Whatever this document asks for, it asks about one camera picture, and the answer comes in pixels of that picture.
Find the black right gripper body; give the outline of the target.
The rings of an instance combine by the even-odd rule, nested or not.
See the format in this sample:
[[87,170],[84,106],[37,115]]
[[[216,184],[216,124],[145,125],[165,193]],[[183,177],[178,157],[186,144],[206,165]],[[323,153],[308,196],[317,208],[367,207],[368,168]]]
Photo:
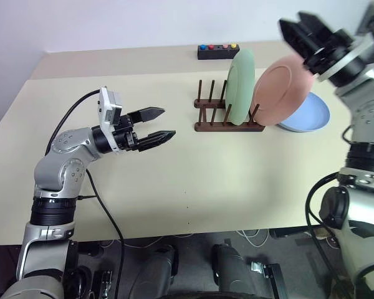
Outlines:
[[315,74],[323,74],[346,56],[353,44],[354,38],[344,29],[332,32],[321,29],[314,36],[320,42],[320,49],[305,59],[305,68]]

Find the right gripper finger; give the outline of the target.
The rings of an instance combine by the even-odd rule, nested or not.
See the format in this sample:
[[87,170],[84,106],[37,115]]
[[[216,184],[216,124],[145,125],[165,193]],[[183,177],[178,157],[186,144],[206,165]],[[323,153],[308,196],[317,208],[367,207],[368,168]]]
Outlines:
[[298,16],[301,23],[308,28],[310,33],[321,43],[326,43],[333,35],[331,29],[321,18],[310,12],[299,11]]
[[308,59],[315,54],[315,42],[299,23],[280,19],[279,27],[284,41],[303,59]]

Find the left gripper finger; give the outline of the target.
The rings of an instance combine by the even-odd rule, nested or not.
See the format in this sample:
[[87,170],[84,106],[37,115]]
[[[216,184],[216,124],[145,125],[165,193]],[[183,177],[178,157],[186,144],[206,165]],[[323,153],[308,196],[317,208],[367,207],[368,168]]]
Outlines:
[[165,109],[159,107],[147,107],[128,114],[133,123],[152,121],[165,112]]
[[141,152],[160,146],[172,139],[175,134],[176,131],[166,130],[150,133],[147,137],[138,140],[137,150]]

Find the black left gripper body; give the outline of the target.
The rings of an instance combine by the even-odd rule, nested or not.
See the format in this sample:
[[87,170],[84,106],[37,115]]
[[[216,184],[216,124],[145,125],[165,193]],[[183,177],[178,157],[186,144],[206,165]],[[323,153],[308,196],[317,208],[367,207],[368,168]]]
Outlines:
[[139,113],[128,113],[122,115],[119,119],[118,125],[114,126],[113,137],[117,146],[121,150],[130,151],[137,150],[138,137],[134,132],[134,124],[141,122]]

